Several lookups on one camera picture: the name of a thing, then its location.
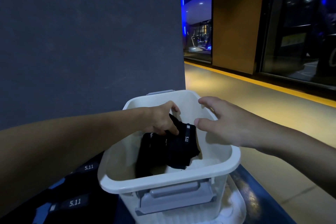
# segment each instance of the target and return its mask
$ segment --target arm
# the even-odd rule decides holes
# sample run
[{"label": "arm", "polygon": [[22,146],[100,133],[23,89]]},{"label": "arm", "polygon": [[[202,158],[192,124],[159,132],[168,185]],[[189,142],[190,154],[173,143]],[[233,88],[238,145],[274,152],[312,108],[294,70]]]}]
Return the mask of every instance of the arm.
[{"label": "arm", "polygon": [[197,128],[217,134],[219,143],[254,148],[283,159],[336,198],[335,148],[219,98],[204,97],[199,103],[211,108],[218,120],[196,119]]},{"label": "arm", "polygon": [[0,132],[0,217],[128,135],[143,130],[178,134],[169,101],[134,108],[46,120]]}]

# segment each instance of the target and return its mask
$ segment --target person's left hand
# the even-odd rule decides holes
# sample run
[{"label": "person's left hand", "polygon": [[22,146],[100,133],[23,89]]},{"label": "person's left hand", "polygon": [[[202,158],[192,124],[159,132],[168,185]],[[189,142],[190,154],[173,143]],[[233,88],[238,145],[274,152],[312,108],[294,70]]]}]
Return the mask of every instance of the person's left hand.
[{"label": "person's left hand", "polygon": [[174,135],[179,134],[178,129],[169,117],[169,112],[171,109],[175,112],[180,111],[180,109],[173,101],[168,101],[163,105],[149,107],[149,109],[150,115],[153,118],[153,125],[143,129],[145,133],[154,132],[159,135],[165,135],[165,130],[169,130]]}]

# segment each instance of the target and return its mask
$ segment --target folded black clothing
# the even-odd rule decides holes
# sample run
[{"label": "folded black clothing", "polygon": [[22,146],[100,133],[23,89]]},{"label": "folded black clothing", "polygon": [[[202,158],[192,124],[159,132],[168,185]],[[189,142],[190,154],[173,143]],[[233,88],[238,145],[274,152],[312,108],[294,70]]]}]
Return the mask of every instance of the folded black clothing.
[{"label": "folded black clothing", "polygon": [[166,131],[165,136],[144,134],[135,166],[136,178],[151,176],[151,168],[163,165],[186,169],[191,159],[200,153],[196,142],[196,127],[184,124],[171,114],[170,118],[179,130],[179,135],[175,136],[169,131]]}]

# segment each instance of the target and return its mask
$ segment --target white plastic bin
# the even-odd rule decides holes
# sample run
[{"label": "white plastic bin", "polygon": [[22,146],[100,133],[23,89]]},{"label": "white plastic bin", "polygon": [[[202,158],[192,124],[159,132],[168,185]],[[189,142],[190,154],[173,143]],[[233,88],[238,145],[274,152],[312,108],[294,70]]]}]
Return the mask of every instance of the white plastic bin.
[{"label": "white plastic bin", "polygon": [[[129,100],[124,110],[172,100],[181,110],[179,115],[173,114],[184,123],[194,124],[196,118],[216,120],[198,103],[199,98],[189,90],[151,94]],[[239,148],[208,144],[206,138],[215,135],[197,129],[202,156],[193,158],[186,170],[167,166],[152,170],[153,176],[136,179],[142,136],[136,132],[105,151],[98,169],[103,190],[120,194],[138,224],[192,224],[215,219],[221,210],[226,178],[239,165]]]}]

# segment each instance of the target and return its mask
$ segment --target tiled floor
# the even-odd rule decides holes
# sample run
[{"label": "tiled floor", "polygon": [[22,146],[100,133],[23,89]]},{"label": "tiled floor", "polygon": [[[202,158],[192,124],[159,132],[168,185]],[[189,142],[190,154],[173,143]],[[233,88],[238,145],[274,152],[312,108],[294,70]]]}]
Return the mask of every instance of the tiled floor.
[{"label": "tiled floor", "polygon": [[[336,108],[185,64],[188,90],[216,96],[336,147]],[[336,200],[286,162],[242,148],[241,164],[298,224],[336,223]]]}]

